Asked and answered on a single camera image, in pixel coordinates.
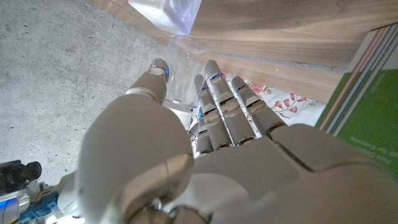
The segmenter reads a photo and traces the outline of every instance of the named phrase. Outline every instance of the wood grain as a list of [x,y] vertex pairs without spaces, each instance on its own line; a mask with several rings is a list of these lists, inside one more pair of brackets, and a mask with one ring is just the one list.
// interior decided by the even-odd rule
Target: wood grain
[[[127,0],[113,2],[137,21],[108,10],[156,40],[159,30]],[[346,68],[366,33],[398,22],[397,0],[202,0],[191,36],[214,52]]]
[[220,69],[233,76],[240,76],[252,82],[306,96],[312,100],[327,103],[333,94],[342,73],[314,68],[262,62],[223,55],[212,55]]
[[[91,2],[159,42],[167,44],[171,34],[156,28],[129,6],[127,1],[91,0]],[[219,63],[223,72],[230,75],[238,75],[253,82],[306,96],[323,103],[327,103],[342,76],[341,73],[327,70],[228,57],[218,53],[211,57]]]

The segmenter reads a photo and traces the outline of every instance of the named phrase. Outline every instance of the book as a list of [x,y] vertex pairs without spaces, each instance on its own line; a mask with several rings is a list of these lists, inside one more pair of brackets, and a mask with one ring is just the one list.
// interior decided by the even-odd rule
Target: book
[[373,30],[316,127],[352,144],[398,178],[398,24]]

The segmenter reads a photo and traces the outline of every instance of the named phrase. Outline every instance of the robotic hand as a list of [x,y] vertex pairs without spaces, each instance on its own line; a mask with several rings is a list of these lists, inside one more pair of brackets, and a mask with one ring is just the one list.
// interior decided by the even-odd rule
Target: robotic hand
[[78,170],[55,187],[62,215],[126,224],[398,223],[398,183],[388,170],[316,128],[286,126],[239,77],[231,90],[212,60],[206,73],[220,110],[197,76],[194,160],[187,131],[162,106],[167,69],[155,60],[94,121]]

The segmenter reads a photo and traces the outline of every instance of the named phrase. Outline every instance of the clear plastic cup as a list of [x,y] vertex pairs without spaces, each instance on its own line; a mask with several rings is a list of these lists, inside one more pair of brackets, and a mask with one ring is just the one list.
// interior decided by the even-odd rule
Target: clear plastic cup
[[191,109],[198,105],[194,79],[198,74],[205,77],[209,56],[204,43],[184,35],[171,36],[166,48],[164,59],[170,73],[163,105],[174,111],[186,128],[190,124]]

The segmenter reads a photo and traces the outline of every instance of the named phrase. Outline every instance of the gray floor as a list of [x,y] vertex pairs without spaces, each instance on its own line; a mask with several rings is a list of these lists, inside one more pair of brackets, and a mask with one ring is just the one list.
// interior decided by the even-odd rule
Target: gray floor
[[85,1],[0,1],[0,162],[39,161],[57,184],[80,143],[164,47]]

